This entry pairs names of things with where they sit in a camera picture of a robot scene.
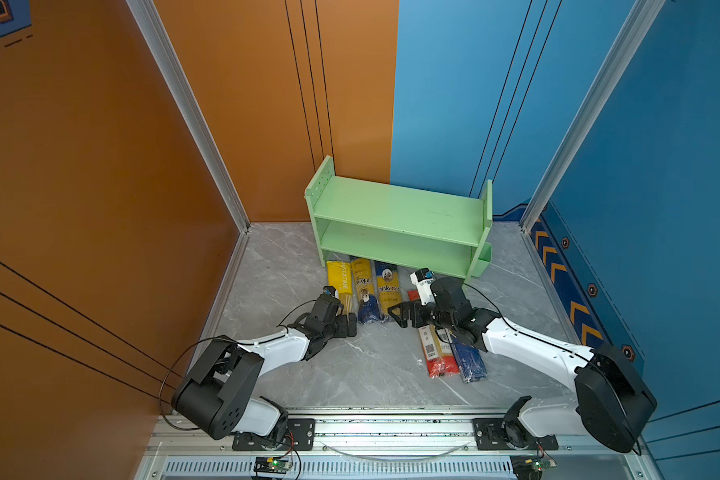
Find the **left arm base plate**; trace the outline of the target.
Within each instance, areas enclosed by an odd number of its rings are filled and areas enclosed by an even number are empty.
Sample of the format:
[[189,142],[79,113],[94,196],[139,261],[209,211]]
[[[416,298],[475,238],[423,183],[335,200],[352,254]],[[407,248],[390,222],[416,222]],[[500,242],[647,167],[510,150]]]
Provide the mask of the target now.
[[283,451],[294,447],[298,452],[311,451],[315,440],[316,421],[314,418],[288,418],[276,424],[266,436],[253,433],[237,434],[234,437],[234,451]]

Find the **yellow blue spaghetti bag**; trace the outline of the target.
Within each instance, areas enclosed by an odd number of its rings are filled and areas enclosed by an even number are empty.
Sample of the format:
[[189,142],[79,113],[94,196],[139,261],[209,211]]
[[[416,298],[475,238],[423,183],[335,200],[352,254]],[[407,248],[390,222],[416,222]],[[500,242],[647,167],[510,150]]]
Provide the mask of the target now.
[[382,315],[374,285],[371,262],[365,258],[351,256],[350,266],[358,304],[358,321],[362,324],[380,322]]

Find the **green two-tier shelf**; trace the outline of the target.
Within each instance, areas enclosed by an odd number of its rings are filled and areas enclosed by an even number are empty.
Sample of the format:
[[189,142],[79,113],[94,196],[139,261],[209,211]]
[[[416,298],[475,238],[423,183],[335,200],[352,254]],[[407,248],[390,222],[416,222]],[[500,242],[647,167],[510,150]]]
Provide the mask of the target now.
[[306,200],[320,261],[333,254],[469,280],[492,261],[492,182],[479,198],[341,177],[326,157]]

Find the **circuit board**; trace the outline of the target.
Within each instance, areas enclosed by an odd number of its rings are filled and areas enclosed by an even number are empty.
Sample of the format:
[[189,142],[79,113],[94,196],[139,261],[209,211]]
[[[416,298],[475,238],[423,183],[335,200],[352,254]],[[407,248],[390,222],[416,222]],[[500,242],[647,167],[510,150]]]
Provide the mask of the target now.
[[294,468],[294,463],[284,457],[256,457],[253,464],[255,478],[282,479]]
[[511,457],[512,471],[518,480],[541,480],[558,463],[551,457]]

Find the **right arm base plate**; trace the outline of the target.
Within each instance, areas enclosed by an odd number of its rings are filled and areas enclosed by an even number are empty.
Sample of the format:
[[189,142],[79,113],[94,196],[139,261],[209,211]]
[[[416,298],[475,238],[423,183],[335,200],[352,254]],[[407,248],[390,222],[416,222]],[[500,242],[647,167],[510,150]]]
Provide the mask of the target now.
[[559,449],[554,435],[534,437],[518,422],[482,417],[473,419],[472,427],[477,448],[481,451]]

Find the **blue Barilla spaghetti box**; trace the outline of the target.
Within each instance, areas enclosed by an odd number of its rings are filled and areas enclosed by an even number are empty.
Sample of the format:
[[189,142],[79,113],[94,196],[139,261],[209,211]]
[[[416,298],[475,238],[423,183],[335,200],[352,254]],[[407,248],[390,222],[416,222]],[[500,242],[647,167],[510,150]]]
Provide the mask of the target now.
[[470,384],[485,380],[488,377],[488,371],[480,351],[462,343],[450,330],[447,330],[447,334],[462,381]]

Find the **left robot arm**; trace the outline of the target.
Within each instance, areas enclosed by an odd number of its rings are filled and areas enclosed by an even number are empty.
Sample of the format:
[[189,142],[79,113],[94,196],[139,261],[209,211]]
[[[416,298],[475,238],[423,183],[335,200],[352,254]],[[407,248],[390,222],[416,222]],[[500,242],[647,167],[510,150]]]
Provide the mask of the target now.
[[172,409],[214,440],[242,434],[278,447],[288,436],[288,412],[272,400],[255,399],[257,381],[312,359],[331,340],[356,336],[357,324],[357,315],[324,290],[310,311],[276,333],[243,341],[226,335],[204,339],[205,349],[171,398]]

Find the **blue yellow pasta bag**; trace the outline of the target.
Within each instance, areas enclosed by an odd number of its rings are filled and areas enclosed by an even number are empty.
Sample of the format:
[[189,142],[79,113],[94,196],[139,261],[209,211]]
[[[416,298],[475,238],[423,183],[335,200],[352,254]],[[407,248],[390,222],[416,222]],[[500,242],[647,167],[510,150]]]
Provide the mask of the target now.
[[382,320],[388,322],[392,320],[388,309],[403,301],[398,267],[394,264],[375,261],[374,270]]

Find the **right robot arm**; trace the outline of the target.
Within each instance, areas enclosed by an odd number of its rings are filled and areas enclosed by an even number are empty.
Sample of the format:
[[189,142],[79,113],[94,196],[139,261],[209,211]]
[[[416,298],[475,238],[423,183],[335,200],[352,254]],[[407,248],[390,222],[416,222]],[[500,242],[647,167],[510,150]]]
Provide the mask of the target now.
[[642,452],[639,438],[657,400],[633,363],[616,347],[558,340],[509,320],[495,303],[475,307],[465,283],[413,275],[419,297],[388,308],[402,327],[432,326],[462,344],[513,359],[568,389],[554,399],[525,395],[501,420],[506,444],[533,448],[546,438],[589,435],[618,453]]

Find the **left circuit board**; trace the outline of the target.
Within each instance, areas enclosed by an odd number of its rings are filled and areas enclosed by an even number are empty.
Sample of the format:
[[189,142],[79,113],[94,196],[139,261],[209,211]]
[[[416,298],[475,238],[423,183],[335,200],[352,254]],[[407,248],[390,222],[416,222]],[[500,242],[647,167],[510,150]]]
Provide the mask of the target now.
[[282,479],[294,468],[294,463],[284,457],[256,457],[253,464],[255,478]]

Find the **right circuit board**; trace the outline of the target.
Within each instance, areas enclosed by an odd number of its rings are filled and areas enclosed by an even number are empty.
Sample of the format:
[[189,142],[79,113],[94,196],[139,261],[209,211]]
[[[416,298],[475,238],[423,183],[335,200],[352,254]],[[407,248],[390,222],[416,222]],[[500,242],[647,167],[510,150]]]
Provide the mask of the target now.
[[518,480],[541,480],[558,463],[551,457],[511,457],[512,471]]

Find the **aluminium front rail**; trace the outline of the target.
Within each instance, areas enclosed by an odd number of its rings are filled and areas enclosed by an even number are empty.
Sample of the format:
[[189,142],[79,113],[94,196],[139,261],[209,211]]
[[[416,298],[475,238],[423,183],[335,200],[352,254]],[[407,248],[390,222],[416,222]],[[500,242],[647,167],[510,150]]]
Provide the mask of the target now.
[[185,431],[171,416],[157,423],[136,471],[138,479],[265,479],[253,476],[256,457],[294,463],[282,479],[517,479],[511,457],[551,457],[558,466],[542,479],[659,479],[647,448],[615,453],[588,436],[556,436],[558,450],[477,448],[472,420],[502,417],[496,409],[318,408],[290,418],[314,418],[311,451],[234,451],[234,436],[213,440]]

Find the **red spaghetti bag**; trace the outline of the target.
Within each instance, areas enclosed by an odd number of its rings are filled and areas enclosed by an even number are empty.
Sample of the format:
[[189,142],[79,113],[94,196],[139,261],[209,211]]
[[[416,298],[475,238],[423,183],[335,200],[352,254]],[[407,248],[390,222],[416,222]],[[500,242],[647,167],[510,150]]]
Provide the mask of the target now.
[[417,331],[426,360],[430,378],[456,375],[460,372],[445,331],[438,329],[431,319],[431,311],[425,308],[419,313]]

